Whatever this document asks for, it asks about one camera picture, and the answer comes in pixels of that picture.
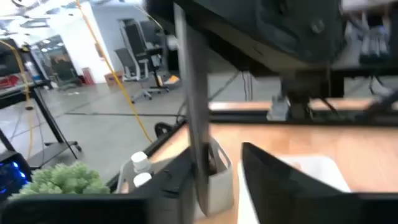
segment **white wall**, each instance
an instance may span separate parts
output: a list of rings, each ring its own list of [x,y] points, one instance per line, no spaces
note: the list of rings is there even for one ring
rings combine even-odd
[[[99,44],[104,46],[90,4],[88,2],[83,3],[82,9],[98,38]],[[49,24],[61,36],[77,74],[83,74],[82,68],[89,67],[94,82],[104,83],[104,75],[110,71],[105,61],[98,55],[94,38],[80,14],[76,13],[73,17],[51,19]]]
[[[112,67],[115,71],[121,71],[123,70],[123,65],[114,50],[126,46],[123,42],[118,20],[135,19],[136,21],[146,21],[148,18],[143,12],[128,3],[93,6],[92,10]]]

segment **office chair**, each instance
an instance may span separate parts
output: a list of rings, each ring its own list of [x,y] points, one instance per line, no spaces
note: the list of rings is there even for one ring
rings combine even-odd
[[[167,47],[148,48],[138,23],[128,24],[124,27],[124,30],[136,60],[148,60],[148,69],[156,81],[156,87],[153,88],[170,91],[166,86],[163,86],[162,79],[157,73],[161,68],[167,71],[167,67],[164,65],[155,66],[152,60],[152,56],[156,55],[161,55],[164,58],[167,55],[165,50]]]
[[[116,55],[118,55],[123,68],[124,76],[123,81],[133,81],[138,82],[141,86],[141,91],[132,96],[131,101],[135,103],[135,100],[141,96],[148,97],[149,100],[152,99],[150,93],[160,91],[157,88],[144,88],[142,84],[149,81],[149,71],[148,71],[148,60],[137,60],[138,66],[131,57],[130,52],[126,48],[116,49]]]

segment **white office chair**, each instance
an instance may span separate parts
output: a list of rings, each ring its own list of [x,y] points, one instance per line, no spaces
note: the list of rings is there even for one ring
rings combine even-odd
[[[115,50],[115,52],[124,67],[123,81],[138,82],[141,86],[141,90],[132,96],[132,103],[135,103],[135,100],[142,96],[151,100],[151,93],[160,93],[160,91],[163,90],[160,88],[145,88],[143,86],[143,83],[148,82],[150,77],[150,71],[148,69],[148,59],[141,59],[138,62],[135,62],[134,59],[131,57],[130,52],[126,48],[117,49]]]

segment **ceiling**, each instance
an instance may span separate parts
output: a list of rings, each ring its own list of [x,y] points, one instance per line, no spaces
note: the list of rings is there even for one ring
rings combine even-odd
[[[0,0],[0,34],[15,32],[15,29],[48,27],[51,16],[75,11],[75,0]],[[99,5],[112,0],[80,0]]]

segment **cardboard box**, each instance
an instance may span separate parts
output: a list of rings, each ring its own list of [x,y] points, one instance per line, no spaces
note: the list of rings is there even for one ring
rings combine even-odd
[[[116,76],[118,77],[120,82],[123,82],[123,71],[116,72]],[[106,84],[108,84],[108,86],[118,85],[112,73],[106,74],[104,75],[104,77]]]

